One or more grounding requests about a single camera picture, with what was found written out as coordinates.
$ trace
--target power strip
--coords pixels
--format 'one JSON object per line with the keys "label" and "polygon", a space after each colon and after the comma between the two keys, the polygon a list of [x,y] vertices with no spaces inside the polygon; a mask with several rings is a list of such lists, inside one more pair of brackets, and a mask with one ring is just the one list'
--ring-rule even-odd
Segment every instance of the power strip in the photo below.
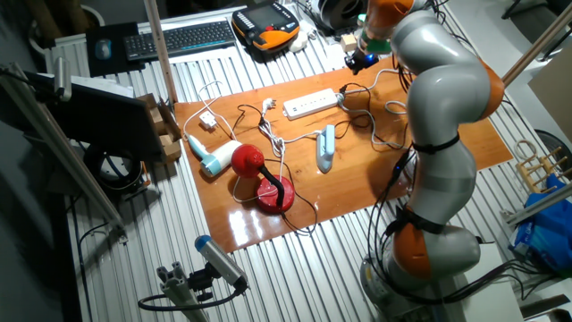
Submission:
{"label": "power strip", "polygon": [[324,89],[314,94],[284,102],[284,116],[296,120],[310,114],[338,105],[338,98],[332,89]]}

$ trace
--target red lamp base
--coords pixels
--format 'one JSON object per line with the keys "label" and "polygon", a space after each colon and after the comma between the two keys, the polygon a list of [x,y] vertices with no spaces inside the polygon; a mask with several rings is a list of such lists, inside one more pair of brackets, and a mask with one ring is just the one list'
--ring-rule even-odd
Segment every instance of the red lamp base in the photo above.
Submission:
{"label": "red lamp base", "polygon": [[[280,178],[279,175],[275,175],[274,177],[276,179]],[[276,200],[278,199],[278,191],[276,188],[266,178],[262,179],[260,182],[260,186],[258,186],[257,190],[257,196],[274,191],[274,193],[266,194],[257,198],[258,206],[261,207],[265,212],[270,214],[280,214],[282,211],[288,211],[288,209],[292,207],[294,198],[296,197],[294,186],[292,185],[292,182],[290,182],[290,180],[286,179],[284,176],[282,177],[281,183],[284,186],[284,202],[282,203],[282,207],[278,208],[276,206]]]}

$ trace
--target monitor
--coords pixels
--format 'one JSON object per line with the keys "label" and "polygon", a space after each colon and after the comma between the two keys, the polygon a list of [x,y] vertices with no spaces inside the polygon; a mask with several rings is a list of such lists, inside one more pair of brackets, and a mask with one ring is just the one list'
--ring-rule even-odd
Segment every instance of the monitor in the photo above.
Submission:
{"label": "monitor", "polygon": [[[35,86],[54,90],[52,78],[30,72],[26,76]],[[153,118],[141,100],[72,84],[69,101],[46,106],[69,139],[97,145],[118,157],[166,160]]]}

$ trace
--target black keyboard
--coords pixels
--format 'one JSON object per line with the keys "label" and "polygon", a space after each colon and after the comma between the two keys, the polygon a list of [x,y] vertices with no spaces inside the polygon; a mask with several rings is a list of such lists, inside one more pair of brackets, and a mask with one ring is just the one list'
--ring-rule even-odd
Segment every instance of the black keyboard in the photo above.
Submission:
{"label": "black keyboard", "polygon": [[[188,55],[234,44],[234,34],[227,21],[166,30],[163,32],[169,56]],[[123,39],[128,61],[154,60],[157,50],[150,33]]]}

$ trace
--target blue bag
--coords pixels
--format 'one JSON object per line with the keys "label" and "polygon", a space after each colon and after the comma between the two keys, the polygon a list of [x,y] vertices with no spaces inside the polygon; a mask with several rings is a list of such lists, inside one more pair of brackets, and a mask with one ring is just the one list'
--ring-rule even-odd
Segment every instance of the blue bag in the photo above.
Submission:
{"label": "blue bag", "polygon": [[[546,186],[558,189],[565,186],[551,174]],[[529,207],[548,196],[532,193],[526,201]],[[527,258],[540,258],[563,277],[572,276],[572,204],[567,200],[546,208],[523,221],[510,237],[509,249]]]}

